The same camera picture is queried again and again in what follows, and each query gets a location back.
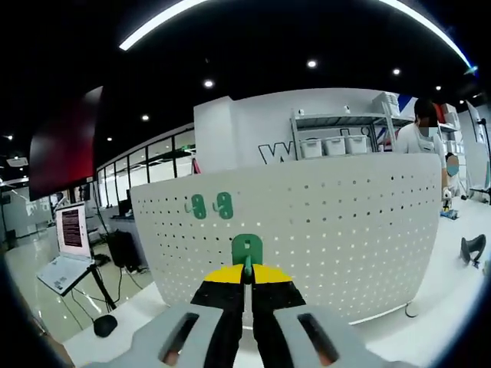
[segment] curved white partition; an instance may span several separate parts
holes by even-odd
[[[356,323],[417,293],[437,233],[440,171],[436,155],[342,156],[156,182],[131,197],[168,304],[190,301],[206,274],[231,264],[232,238],[248,233],[261,237],[264,264],[290,274],[308,303]],[[231,195],[230,219],[213,210],[220,192]],[[195,194],[205,219],[185,210]]]

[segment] laptop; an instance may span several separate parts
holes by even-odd
[[[57,209],[56,229],[60,254],[44,266],[37,276],[54,292],[65,296],[94,264],[87,234],[84,203]]]

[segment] computer tower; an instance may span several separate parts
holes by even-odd
[[[117,267],[125,267],[129,272],[132,272],[141,266],[133,236],[129,232],[116,230],[114,233],[109,234],[107,236],[107,246],[109,247],[110,256]]]

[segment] man in white shirt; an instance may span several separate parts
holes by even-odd
[[[447,187],[447,161],[438,135],[437,110],[430,100],[418,99],[414,104],[416,121],[399,130],[397,153],[436,153],[440,158],[442,190]]]

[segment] laptop screen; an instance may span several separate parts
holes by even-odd
[[[60,253],[91,258],[84,203],[57,210],[56,229]]]

